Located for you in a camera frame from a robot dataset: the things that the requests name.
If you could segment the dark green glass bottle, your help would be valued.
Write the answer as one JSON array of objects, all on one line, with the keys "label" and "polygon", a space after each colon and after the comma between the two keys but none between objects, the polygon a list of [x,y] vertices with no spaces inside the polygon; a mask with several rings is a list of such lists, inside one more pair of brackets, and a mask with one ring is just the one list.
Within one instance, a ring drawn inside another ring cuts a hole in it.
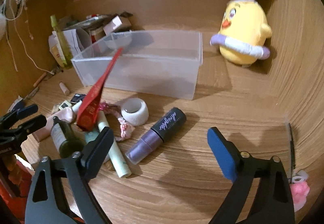
[{"label": "dark green glass bottle", "polygon": [[70,123],[60,120],[58,116],[53,117],[50,135],[61,158],[68,158],[84,148],[83,142],[75,136]]}]

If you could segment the pile of papers and books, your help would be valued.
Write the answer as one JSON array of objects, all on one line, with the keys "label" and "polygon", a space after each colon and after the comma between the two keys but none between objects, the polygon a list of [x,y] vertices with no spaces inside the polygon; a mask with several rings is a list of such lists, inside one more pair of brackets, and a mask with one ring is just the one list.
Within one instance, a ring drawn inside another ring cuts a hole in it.
[{"label": "pile of papers and books", "polygon": [[[71,17],[64,17],[57,21],[69,44],[72,55],[75,56],[91,43],[105,37],[103,27],[116,16],[128,18],[130,21],[133,14],[126,11],[119,14],[92,14],[81,22],[73,20]],[[63,65],[65,63],[64,55],[54,30],[48,38],[48,44],[49,51],[57,63]]]}]

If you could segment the small white cardboard box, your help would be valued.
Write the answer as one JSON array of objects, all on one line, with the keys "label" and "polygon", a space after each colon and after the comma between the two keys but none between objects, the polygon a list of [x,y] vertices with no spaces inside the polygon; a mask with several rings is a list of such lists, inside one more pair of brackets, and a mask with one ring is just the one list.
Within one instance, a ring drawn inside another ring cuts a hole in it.
[{"label": "small white cardboard box", "polygon": [[128,18],[116,16],[108,24],[103,27],[104,33],[118,33],[121,31],[128,31],[132,28],[132,24]]}]

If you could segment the dark blue small packet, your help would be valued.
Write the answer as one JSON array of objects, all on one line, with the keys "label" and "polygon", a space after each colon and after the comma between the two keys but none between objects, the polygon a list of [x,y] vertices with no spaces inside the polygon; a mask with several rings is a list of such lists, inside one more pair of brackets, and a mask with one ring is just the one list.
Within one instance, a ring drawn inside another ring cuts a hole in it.
[{"label": "dark blue small packet", "polygon": [[76,104],[79,101],[82,101],[85,97],[86,97],[86,94],[76,93],[76,94],[74,94],[74,96],[72,97],[70,102],[71,102],[71,104]]}]

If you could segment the black pen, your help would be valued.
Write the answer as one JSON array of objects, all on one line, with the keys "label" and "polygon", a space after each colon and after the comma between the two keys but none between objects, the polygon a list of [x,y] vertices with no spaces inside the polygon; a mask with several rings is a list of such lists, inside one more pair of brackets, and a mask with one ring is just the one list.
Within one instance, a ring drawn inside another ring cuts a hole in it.
[{"label": "black pen", "polygon": [[291,181],[294,176],[295,171],[295,144],[294,144],[294,137],[293,137],[293,129],[291,124],[288,123],[288,133],[289,133],[289,144],[290,144],[290,152],[291,152]]}]

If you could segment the small pink lip balm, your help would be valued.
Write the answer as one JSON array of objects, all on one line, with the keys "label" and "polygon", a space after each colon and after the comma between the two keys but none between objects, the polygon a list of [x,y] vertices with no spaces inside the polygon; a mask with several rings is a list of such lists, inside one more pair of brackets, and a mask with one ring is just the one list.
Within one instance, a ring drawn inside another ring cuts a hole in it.
[{"label": "small pink lip balm", "polygon": [[62,90],[62,92],[64,93],[64,95],[68,96],[70,94],[70,90],[68,89],[66,84],[64,84],[64,82],[60,81],[59,82],[59,87]]}]

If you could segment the yellow green spray bottle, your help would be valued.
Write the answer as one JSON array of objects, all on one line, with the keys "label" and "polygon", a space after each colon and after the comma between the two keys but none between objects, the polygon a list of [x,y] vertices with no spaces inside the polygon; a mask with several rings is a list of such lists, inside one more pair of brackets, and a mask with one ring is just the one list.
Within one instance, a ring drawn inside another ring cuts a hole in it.
[{"label": "yellow green spray bottle", "polygon": [[50,16],[50,22],[51,22],[51,26],[52,26],[53,30],[56,32],[56,36],[58,38],[60,48],[64,55],[65,66],[67,69],[70,69],[70,68],[72,68],[72,62],[71,62],[72,53],[70,51],[70,47],[69,47],[69,44],[64,36],[64,33],[61,30],[61,28],[59,27],[58,21],[54,14]]}]

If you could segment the pink charm keychain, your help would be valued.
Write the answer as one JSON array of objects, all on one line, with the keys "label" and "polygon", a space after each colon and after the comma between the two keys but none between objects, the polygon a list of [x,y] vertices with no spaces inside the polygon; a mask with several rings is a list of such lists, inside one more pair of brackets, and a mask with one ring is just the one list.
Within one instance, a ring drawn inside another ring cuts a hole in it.
[{"label": "pink charm keychain", "polygon": [[310,187],[307,183],[309,175],[305,170],[298,171],[291,179],[291,194],[294,205],[294,212],[299,211],[305,204]]}]

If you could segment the yellow chick plush toy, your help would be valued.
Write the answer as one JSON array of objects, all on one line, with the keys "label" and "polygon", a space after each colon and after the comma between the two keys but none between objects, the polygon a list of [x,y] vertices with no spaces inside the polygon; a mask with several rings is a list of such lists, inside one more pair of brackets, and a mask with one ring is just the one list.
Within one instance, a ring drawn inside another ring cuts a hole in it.
[{"label": "yellow chick plush toy", "polygon": [[270,57],[264,43],[271,36],[272,29],[257,0],[231,0],[210,44],[218,45],[220,54],[229,62],[248,67]]}]

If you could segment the clear plastic storage bin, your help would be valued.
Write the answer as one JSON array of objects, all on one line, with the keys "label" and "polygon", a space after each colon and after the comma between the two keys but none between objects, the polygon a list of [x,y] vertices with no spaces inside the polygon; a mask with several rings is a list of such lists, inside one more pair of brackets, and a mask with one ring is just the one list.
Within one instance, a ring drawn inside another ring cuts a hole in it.
[{"label": "clear plastic storage bin", "polygon": [[105,86],[192,100],[203,63],[202,34],[184,30],[111,33],[72,59],[84,86],[93,86],[122,48]]}]

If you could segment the light green cream tube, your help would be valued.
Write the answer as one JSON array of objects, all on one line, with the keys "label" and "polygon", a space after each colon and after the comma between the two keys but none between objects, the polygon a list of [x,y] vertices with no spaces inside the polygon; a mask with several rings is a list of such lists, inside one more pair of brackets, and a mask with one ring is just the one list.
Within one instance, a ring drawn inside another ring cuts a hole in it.
[{"label": "light green cream tube", "polygon": [[[105,127],[109,127],[109,123],[108,123],[106,116],[102,110],[100,110],[98,112],[97,126],[98,126],[99,132],[101,132]],[[113,167],[117,173],[117,176],[119,178],[129,177],[132,174],[132,172],[130,171],[128,164],[126,163],[126,160],[124,159],[114,136],[113,136],[113,140],[114,140],[113,144],[110,147],[109,152],[108,152],[110,161],[112,162],[112,165],[113,165]]]}]

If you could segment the white tape roll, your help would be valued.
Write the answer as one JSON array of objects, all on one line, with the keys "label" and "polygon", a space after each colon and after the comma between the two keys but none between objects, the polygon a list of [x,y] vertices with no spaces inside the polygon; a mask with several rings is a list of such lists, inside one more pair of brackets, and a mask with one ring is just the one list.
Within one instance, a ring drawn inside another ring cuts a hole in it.
[{"label": "white tape roll", "polygon": [[147,122],[149,111],[144,100],[129,98],[121,105],[121,115],[132,126],[140,126]]}]

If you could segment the purple bottle black cap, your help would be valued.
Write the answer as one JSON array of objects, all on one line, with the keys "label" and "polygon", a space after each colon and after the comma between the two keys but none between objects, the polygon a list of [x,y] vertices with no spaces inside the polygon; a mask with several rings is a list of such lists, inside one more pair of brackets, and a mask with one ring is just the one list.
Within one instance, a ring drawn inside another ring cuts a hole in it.
[{"label": "purple bottle black cap", "polygon": [[138,164],[177,133],[186,120],[186,114],[173,107],[125,153],[127,159],[134,165]]}]

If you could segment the red paper envelope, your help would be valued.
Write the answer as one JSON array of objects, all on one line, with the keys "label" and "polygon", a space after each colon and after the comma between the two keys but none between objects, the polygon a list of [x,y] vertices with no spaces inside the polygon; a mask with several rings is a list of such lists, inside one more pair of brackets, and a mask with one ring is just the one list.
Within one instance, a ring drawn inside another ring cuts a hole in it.
[{"label": "red paper envelope", "polygon": [[83,99],[81,106],[79,107],[76,117],[76,125],[83,131],[92,131],[94,124],[97,121],[99,104],[102,97],[104,84],[106,83],[106,80],[122,51],[123,47],[117,49],[105,72],[92,86],[86,97]]}]

